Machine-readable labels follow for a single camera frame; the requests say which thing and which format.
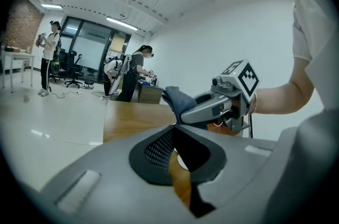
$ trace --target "person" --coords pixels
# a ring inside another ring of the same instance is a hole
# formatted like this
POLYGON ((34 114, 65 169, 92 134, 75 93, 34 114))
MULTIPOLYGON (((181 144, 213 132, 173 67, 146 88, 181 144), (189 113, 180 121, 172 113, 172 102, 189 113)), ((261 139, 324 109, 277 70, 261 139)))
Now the person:
POLYGON ((104 66, 103 76, 104 76, 104 90, 106 96, 109 96, 111 85, 114 81, 116 74, 118 73, 119 62, 121 62, 119 58, 115 57, 104 66))
POLYGON ((280 87, 258 89, 250 102, 249 113, 294 113, 313 94, 314 86, 305 69, 334 35, 338 24, 336 9, 331 0, 295 0, 291 10, 294 65, 290 79, 280 87))
POLYGON ((43 47, 43 54, 41 59, 41 90, 38 92, 42 97, 49 94, 49 71, 50 63, 53 60, 54 51, 56 49, 57 43, 60 39, 59 31, 61 30, 59 22, 53 22, 51 24, 52 33, 49 34, 47 38, 44 36, 41 37, 41 42, 39 46, 43 47))
POLYGON ((155 78, 156 75, 150 74, 142 67, 144 65, 144 58, 153 57, 153 49, 149 45, 142 45, 136 52, 132 54, 130 62, 130 70, 124 75, 122 83, 122 91, 117 97, 117 101, 130 102, 133 97, 134 89, 137 85, 140 74, 155 78))

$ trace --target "man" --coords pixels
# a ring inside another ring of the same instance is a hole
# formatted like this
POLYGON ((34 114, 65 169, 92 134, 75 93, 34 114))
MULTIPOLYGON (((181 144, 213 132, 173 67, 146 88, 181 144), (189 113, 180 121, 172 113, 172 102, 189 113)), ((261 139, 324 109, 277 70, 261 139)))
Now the man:
POLYGON ((314 86, 305 69, 334 35, 337 11, 331 0, 295 0, 293 7, 294 66, 291 77, 280 87, 258 89, 251 101, 250 113, 294 113, 312 96, 314 86))

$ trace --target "floor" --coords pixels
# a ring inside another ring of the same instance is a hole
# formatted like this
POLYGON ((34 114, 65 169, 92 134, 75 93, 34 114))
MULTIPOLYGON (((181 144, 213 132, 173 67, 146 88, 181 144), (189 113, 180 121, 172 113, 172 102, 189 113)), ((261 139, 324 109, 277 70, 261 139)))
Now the floor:
POLYGON ((0 90, 1 149, 13 174, 36 190, 60 170, 103 142, 106 100, 100 99, 103 85, 94 89, 66 88, 63 80, 54 83, 53 93, 38 95, 41 88, 40 73, 30 70, 13 74, 14 93, 10 91, 9 75, 5 75, 5 88, 0 90))

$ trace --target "black pants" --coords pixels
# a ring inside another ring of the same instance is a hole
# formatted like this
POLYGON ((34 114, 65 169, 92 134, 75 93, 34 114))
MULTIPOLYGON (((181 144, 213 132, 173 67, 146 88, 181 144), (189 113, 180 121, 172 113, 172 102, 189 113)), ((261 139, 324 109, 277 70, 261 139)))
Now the black pants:
POLYGON ((130 102, 132 100, 137 82, 138 77, 132 71, 125 74, 122 82, 122 92, 119 94, 116 101, 130 102))
POLYGON ((49 70, 51 67, 51 60, 42 59, 41 60, 41 86, 43 89, 49 88, 49 70))
POLYGON ((105 90, 106 96, 109 95, 111 85, 112 85, 112 83, 111 83, 110 79, 108 78, 107 74, 104 73, 104 90, 105 90))

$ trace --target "dark blue cloth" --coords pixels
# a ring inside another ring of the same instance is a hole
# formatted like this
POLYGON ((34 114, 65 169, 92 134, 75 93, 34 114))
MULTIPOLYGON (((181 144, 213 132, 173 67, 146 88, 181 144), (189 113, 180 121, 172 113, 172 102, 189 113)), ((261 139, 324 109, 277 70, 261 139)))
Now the dark blue cloth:
MULTIPOLYGON (((162 98, 171 107, 175 114, 177 124, 185 124, 181 120, 181 114, 197 106, 195 99, 181 92, 177 86, 168 86, 163 91, 162 98)), ((207 124, 204 122, 188 124, 203 130, 207 130, 207 124)))

